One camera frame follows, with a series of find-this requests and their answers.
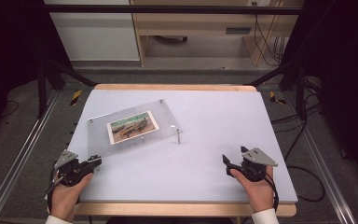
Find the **white cabinet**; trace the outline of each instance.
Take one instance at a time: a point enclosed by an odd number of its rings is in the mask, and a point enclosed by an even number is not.
[[[128,5],[127,0],[45,0],[46,4]],[[71,61],[139,61],[130,13],[50,13]]]

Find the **metal rail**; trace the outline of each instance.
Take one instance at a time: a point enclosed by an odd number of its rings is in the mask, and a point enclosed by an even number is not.
[[[0,187],[0,212],[7,200],[7,197],[9,196],[10,192],[13,190],[13,187],[16,184],[16,181],[19,178],[22,168],[27,162],[29,155],[34,149],[34,145],[45,127],[45,124],[51,114],[51,111],[58,99],[59,94],[60,91],[52,92],[48,100],[48,108],[45,114],[40,119],[36,120],[36,123],[33,129],[31,130],[30,134],[28,135],[24,145],[22,146],[19,155],[17,156],[16,160],[13,162],[10,170],[7,173],[7,176],[2,182]]]
[[[288,103],[296,113],[295,110],[295,100],[293,99],[292,94],[284,93],[286,99],[288,99]],[[297,119],[298,125],[301,125],[301,120]],[[351,213],[351,209],[348,207],[347,202],[345,201],[344,196],[339,189],[336,180],[330,172],[330,169],[327,167],[324,158],[313,141],[312,135],[307,127],[305,127],[304,135],[303,135],[304,143],[306,144],[306,148],[310,153],[310,157],[312,158],[313,164],[315,165],[316,171],[319,174],[322,182],[324,183],[324,187],[326,192],[330,198],[330,202],[333,205],[337,216],[342,224],[354,224],[356,220],[354,219],[353,214]]]
[[[133,6],[133,5],[23,5],[23,9],[66,13],[178,13],[301,15],[313,9],[302,7],[224,7],[224,6]]]

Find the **electrical cord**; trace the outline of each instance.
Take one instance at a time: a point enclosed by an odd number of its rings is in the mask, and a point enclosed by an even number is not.
[[[296,127],[293,127],[291,129],[286,129],[286,130],[280,130],[280,131],[275,131],[275,133],[287,133],[287,132],[290,132],[298,127],[301,127],[302,125],[304,125],[304,123],[301,123],[301,124],[298,124]]]
[[[57,173],[57,170],[54,168],[54,165],[56,162],[57,161],[55,161],[51,167],[50,176],[48,178],[48,187],[46,188],[46,191],[45,191],[45,194],[48,196],[48,212],[49,213],[51,212],[53,190],[57,186],[54,183],[54,177],[55,177],[55,174]]]
[[[16,101],[7,101],[8,103],[14,103],[16,105],[16,108],[14,108],[12,111],[10,111],[9,113],[2,115],[1,118],[7,117],[11,114],[13,114],[18,108],[19,108],[19,103],[17,103]]]
[[[322,182],[322,180],[316,175],[314,174],[313,172],[305,169],[305,168],[302,168],[302,167],[299,167],[299,166],[294,166],[294,165],[290,165],[290,166],[287,166],[288,169],[297,169],[297,170],[301,170],[301,171],[304,171],[306,173],[308,173],[309,175],[312,175],[318,182],[319,184],[322,186],[322,194],[321,196],[319,196],[319,198],[317,199],[309,199],[309,198],[306,198],[306,197],[303,197],[301,195],[301,193],[297,190],[297,197],[304,200],[304,201],[307,201],[307,202],[310,202],[310,203],[318,203],[320,202],[321,200],[324,199],[324,195],[326,194],[326,189],[324,188],[324,183]]]
[[[308,95],[306,98],[305,98],[305,101],[307,102],[307,100],[312,97],[312,96],[318,96],[318,93],[313,93],[313,94],[310,94]]]
[[[266,64],[268,64],[269,66],[278,66],[278,65],[279,65],[279,62],[278,62],[273,56],[272,56],[272,59],[274,59],[274,61],[277,62],[278,64],[271,64],[271,63],[267,62],[267,59],[266,59],[266,57],[264,56],[263,51],[262,51],[261,48],[258,46],[257,40],[256,40],[256,38],[255,38],[255,32],[256,32],[257,28],[259,29],[259,32],[260,32],[261,36],[263,37],[264,42],[266,43],[266,46],[267,46],[267,49],[268,49],[269,53],[272,55],[271,50],[269,49],[269,44],[267,43],[267,39],[264,37],[263,33],[262,33],[261,30],[260,30],[260,26],[258,25],[257,14],[255,14],[255,29],[254,29],[255,46],[256,46],[257,49],[260,51],[261,57],[263,58],[263,60],[264,60],[264,62],[265,62]]]
[[[257,3],[256,3],[256,2],[252,3],[252,6],[257,7]],[[264,43],[266,44],[266,47],[267,47],[267,49],[268,49],[268,51],[269,51],[269,54],[271,55],[272,59],[273,59],[277,64],[271,64],[271,63],[268,63],[268,62],[267,62],[266,57],[264,56],[264,53],[263,53],[263,51],[261,50],[261,48],[258,46],[257,40],[256,40],[256,38],[255,38],[255,36],[256,36],[256,30],[257,30],[257,29],[258,29],[259,33],[261,34],[261,36],[262,36],[262,38],[263,38],[263,40],[264,40]],[[257,49],[260,51],[261,56],[262,56],[262,58],[263,58],[263,60],[264,60],[264,62],[265,62],[266,64],[268,64],[268,65],[270,65],[270,66],[279,66],[279,65],[281,64],[280,60],[277,59],[277,57],[275,57],[275,55],[272,53],[271,49],[269,48],[269,43],[268,43],[267,39],[264,37],[263,32],[261,31],[260,25],[259,25],[259,23],[258,23],[257,14],[255,14],[254,40],[255,40],[255,46],[256,46]]]
[[[311,106],[310,108],[306,109],[307,113],[306,113],[306,117],[305,117],[304,122],[303,122],[302,124],[296,126],[296,128],[298,128],[299,126],[302,126],[302,127],[301,127],[301,130],[300,130],[300,132],[298,133],[298,135],[297,135],[295,141],[294,141],[294,142],[292,143],[292,145],[290,146],[288,152],[287,152],[286,155],[284,156],[284,161],[285,161],[285,162],[287,162],[287,159],[289,158],[290,153],[293,151],[293,148],[295,147],[296,142],[298,141],[299,137],[301,136],[301,134],[302,134],[302,133],[304,132],[304,130],[305,130],[305,127],[306,127],[307,121],[308,121],[307,117],[310,116],[311,114],[317,112],[317,111],[320,111],[320,110],[319,110],[319,107],[320,107],[320,106],[321,106],[320,104],[316,104],[316,105],[313,105],[313,106]],[[308,111],[310,111],[310,110],[312,110],[312,109],[314,109],[314,108],[317,108],[317,110],[311,111],[310,113],[308,113]],[[287,117],[287,118],[292,119],[292,118],[296,118],[296,117],[298,117],[298,114],[289,116],[289,117]],[[300,199],[302,199],[302,200],[304,200],[304,201],[310,202],[310,203],[318,203],[318,202],[320,202],[320,201],[324,198],[324,196],[325,196],[324,184],[323,184],[322,180],[321,180],[316,174],[314,174],[313,172],[311,172],[311,171],[309,171],[309,170],[307,170],[307,169],[305,169],[305,168],[299,167],[299,166],[288,165],[287,168],[288,168],[288,169],[298,169],[298,170],[301,170],[301,171],[304,171],[304,172],[308,173],[309,175],[312,175],[312,176],[320,183],[320,185],[322,186],[322,194],[321,194],[321,196],[320,196],[319,198],[317,198],[317,199],[310,199],[310,198],[303,197],[303,196],[299,193],[299,191],[297,190],[297,197],[298,197],[298,198],[300,198]]]
[[[281,63],[281,61],[282,61],[284,43],[285,43],[285,39],[284,39],[283,36],[276,36],[275,37],[274,48],[273,48],[273,52],[274,52],[273,57],[275,57],[279,63]]]

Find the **metal peg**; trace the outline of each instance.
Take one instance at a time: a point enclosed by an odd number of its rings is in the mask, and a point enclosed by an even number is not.
[[[180,145],[180,134],[179,134],[179,129],[176,129],[176,132],[178,133],[178,144]]]

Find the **metal bar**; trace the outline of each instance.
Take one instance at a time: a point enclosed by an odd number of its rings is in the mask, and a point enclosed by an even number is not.
[[[57,101],[59,96],[59,91],[53,91],[49,100],[48,100],[48,107],[46,113],[43,115],[41,119],[37,119],[36,123],[31,130],[30,134],[28,135],[24,145],[21,148],[19,155],[17,156],[16,160],[13,162],[10,170],[7,173],[4,181],[0,187],[0,212],[9,196],[10,192],[13,190],[14,185],[16,184],[17,179],[20,176],[22,168],[24,167],[25,163],[31,152],[34,149],[34,144],[36,143],[39,135],[43,131],[45,124],[50,116],[50,113]]]
[[[302,7],[221,7],[221,6],[132,6],[132,5],[24,5],[22,8],[66,13],[181,13],[301,15],[311,13]]]
[[[82,83],[84,83],[90,87],[95,87],[96,85],[100,84],[100,83],[93,82],[85,77],[82,77],[77,72],[75,72],[73,69],[67,68],[64,65],[58,63],[57,61],[50,61],[49,64],[52,65],[57,70],[66,73],[67,75],[81,81]]]
[[[288,103],[292,108],[292,111],[296,113],[294,104],[295,100],[293,99],[291,94],[284,93],[286,99],[288,99]],[[300,125],[302,121],[297,119],[298,124]],[[337,216],[342,224],[354,224],[356,223],[353,214],[351,213],[351,209],[348,207],[347,202],[345,201],[344,196],[339,189],[336,180],[330,172],[330,169],[327,167],[324,158],[313,141],[312,135],[307,127],[305,127],[304,135],[303,135],[304,143],[307,146],[307,149],[310,153],[310,157],[312,158],[313,164],[315,165],[316,171],[319,174],[322,182],[324,183],[324,187],[326,192],[330,198],[330,202],[333,205]]]
[[[287,72],[288,69],[291,69],[293,65],[294,65],[294,60],[291,60],[287,63],[281,64],[278,68],[275,68],[274,70],[268,72],[266,75],[256,79],[255,81],[248,83],[248,84],[243,84],[243,85],[258,87],[259,85],[272,79],[273,77],[276,77],[277,75],[284,74],[285,72]]]

